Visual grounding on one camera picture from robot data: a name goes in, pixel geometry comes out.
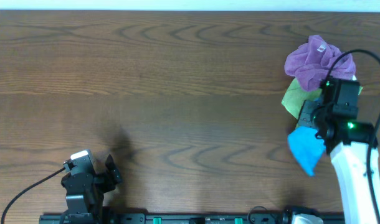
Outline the blue microfiber cloth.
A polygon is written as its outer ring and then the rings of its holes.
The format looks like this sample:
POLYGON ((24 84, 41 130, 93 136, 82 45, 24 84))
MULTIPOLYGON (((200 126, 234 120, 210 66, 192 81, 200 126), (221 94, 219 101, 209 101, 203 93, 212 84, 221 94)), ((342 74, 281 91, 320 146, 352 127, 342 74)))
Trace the blue microfiber cloth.
POLYGON ((288 135, 287 141, 291 153, 307 175, 315 175, 314 168, 325 152, 324 140, 317 139, 317 130, 299 126, 288 135))

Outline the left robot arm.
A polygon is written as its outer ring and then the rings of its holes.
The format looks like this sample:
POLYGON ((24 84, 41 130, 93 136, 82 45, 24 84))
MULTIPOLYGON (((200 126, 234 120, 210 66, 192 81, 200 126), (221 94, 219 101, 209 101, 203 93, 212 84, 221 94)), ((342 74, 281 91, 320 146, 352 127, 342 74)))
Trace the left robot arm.
POLYGON ((96 173, 88 151, 72 156, 64 164, 68 174, 61 185, 66 189, 67 210, 60 216, 61 223, 118 223, 118 215, 103 206, 104 194, 116 189, 122 177, 113 157, 105 161, 106 170, 96 173))

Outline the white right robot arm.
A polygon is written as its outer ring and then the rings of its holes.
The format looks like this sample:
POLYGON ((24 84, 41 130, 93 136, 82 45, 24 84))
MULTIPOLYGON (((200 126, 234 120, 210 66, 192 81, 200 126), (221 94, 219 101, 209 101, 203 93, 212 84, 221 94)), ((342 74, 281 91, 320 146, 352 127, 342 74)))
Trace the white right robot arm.
POLYGON ((380 223, 378 142, 371 123, 357 121, 358 108, 349 100, 304 100, 288 145, 301 168, 313 176, 327 153, 340 187, 346 223, 380 223))

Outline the green microfiber cloth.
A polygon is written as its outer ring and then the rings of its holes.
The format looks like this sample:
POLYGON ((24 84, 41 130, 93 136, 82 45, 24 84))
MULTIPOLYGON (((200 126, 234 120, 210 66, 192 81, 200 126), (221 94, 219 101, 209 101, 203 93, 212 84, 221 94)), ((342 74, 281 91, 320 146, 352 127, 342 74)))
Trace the green microfiber cloth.
MULTIPOLYGON (((323 80, 320 83, 320 87, 317 90, 305 91, 300 87, 298 81, 294 80, 290 84, 287 92, 285 93, 283 97, 282 105, 286 108, 286 110, 291 115, 293 115, 298 120, 301 107, 305 100, 319 101, 321 104, 323 104, 323 95, 321 93, 322 92, 321 85, 324 84, 325 81, 327 80, 323 80)), ((346 119, 342 117, 332 116, 329 112, 328 105, 325 105, 325 111, 323 112, 323 116, 324 116, 323 123, 331 123, 334 120, 346 119)))

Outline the purple microfiber cloth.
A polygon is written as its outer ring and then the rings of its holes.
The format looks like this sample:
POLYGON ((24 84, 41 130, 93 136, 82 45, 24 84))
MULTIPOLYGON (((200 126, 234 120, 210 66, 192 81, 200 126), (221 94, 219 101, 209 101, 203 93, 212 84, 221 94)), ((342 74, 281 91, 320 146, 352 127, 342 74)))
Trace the purple microfiber cloth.
POLYGON ((327 74, 344 80, 355 76, 356 65, 352 55, 335 62, 341 55, 339 48, 328 44, 320 35, 311 35, 307 43, 287 56, 284 71, 295 77, 303 90, 314 91, 320 87, 327 74))

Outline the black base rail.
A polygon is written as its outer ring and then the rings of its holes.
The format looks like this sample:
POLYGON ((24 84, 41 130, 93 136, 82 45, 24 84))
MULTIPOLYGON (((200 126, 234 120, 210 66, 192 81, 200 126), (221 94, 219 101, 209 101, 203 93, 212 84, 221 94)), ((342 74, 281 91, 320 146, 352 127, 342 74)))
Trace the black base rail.
MULTIPOLYGON (((324 224, 344 224, 342 215, 321 215, 324 224)), ((268 213, 251 214, 250 220, 253 223, 274 224, 279 223, 279 218, 276 221, 272 215, 268 213)), ((60 215, 41 215, 38 223, 40 224, 58 224, 60 223, 60 215)), ((120 224, 235 224, 235 223, 250 223, 246 215, 145 215, 143 213, 124 213, 118 215, 118 218, 104 223, 120 223, 120 224)))

